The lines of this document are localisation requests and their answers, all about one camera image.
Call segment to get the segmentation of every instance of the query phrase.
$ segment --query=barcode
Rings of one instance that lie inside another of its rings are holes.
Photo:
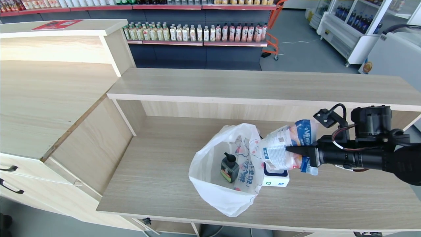
[[[70,25],[70,24],[73,24],[73,23],[75,23],[75,22],[65,22],[65,23],[60,24],[60,25]]]

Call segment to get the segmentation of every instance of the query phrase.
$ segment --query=white plastic bag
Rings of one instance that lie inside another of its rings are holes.
[[[245,211],[260,191],[264,172],[259,142],[255,125],[226,125],[192,160],[190,181],[203,200],[228,217]],[[235,155],[240,167],[233,183],[221,175],[224,152]]]

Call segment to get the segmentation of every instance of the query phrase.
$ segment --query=glass door refrigerator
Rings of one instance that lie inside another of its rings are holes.
[[[382,29],[421,21],[421,0],[332,0],[317,28],[346,59],[346,66],[362,64]]]

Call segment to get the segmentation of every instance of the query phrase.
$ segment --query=gray floor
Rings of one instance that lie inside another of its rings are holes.
[[[297,71],[323,73],[357,73],[359,66],[345,67],[345,59],[327,42],[320,41],[319,36],[309,26],[303,11],[284,10],[279,15],[274,28],[270,30],[279,39],[279,60],[273,55],[261,59],[262,70]],[[421,133],[411,127],[412,142],[421,142]],[[412,187],[421,199],[421,187]],[[13,216],[11,227],[13,237],[143,237],[141,232],[118,229],[108,226],[88,224],[74,218],[49,213],[0,199],[0,211]],[[217,230],[217,226],[206,226],[203,236],[209,236]],[[254,236],[270,237],[270,231],[253,230]],[[248,237],[250,230],[226,226],[218,237]],[[401,232],[391,237],[421,237],[421,232]],[[191,235],[162,234],[161,237],[191,237]]]

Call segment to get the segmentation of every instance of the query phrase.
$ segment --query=wooden counter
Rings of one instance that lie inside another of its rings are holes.
[[[195,153],[227,124],[256,124],[264,137],[341,102],[348,118],[356,107],[390,105],[392,126],[406,129],[420,117],[421,94],[399,77],[131,68],[107,95],[135,137],[98,211],[294,232],[421,230],[421,202],[382,171],[327,164],[318,176],[292,170],[286,188],[262,187],[235,218],[203,201],[188,178]],[[320,127],[318,137],[333,130]]]

